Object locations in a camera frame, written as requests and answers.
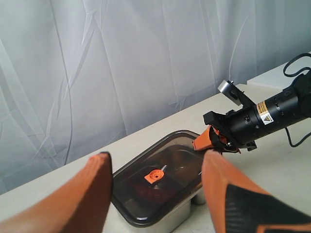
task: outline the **orange object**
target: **orange object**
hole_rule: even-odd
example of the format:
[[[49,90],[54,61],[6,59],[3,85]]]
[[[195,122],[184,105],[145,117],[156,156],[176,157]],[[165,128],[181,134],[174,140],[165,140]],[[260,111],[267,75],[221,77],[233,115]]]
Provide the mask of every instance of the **orange object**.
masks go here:
[[[25,211],[0,223],[1,233],[101,233],[112,197],[109,153],[89,158],[71,180]]]
[[[192,142],[194,150],[205,150],[214,147],[209,138],[210,130],[211,126],[209,125],[207,129]]]
[[[150,183],[153,184],[154,182],[162,179],[164,176],[164,171],[160,169],[156,169],[151,171],[148,175],[145,176],[145,179]]]
[[[219,153],[208,150],[202,183],[217,233],[310,233],[311,217],[256,185]]]

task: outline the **stainless steel container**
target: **stainless steel container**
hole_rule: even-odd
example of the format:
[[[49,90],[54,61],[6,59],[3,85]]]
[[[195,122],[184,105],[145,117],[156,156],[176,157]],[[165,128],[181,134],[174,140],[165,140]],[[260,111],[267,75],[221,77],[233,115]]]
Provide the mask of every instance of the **stainless steel container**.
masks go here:
[[[114,173],[112,203],[132,232],[170,233],[189,217],[191,201],[205,203],[197,136],[171,133]]]

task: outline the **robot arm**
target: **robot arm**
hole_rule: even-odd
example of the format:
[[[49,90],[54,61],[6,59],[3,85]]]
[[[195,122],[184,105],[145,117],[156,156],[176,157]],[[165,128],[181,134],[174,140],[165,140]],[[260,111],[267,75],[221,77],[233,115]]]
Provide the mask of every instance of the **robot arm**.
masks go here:
[[[288,126],[311,117],[311,68],[305,67],[290,75],[285,73],[290,64],[304,56],[311,57],[311,54],[297,56],[283,70],[288,77],[299,74],[293,83],[258,104],[253,103],[233,82],[223,81],[218,88],[220,92],[242,108],[225,115],[213,111],[206,113],[204,122],[208,128],[194,140],[193,148],[236,153],[239,149],[256,149],[255,140],[281,129],[286,129],[289,136]]]

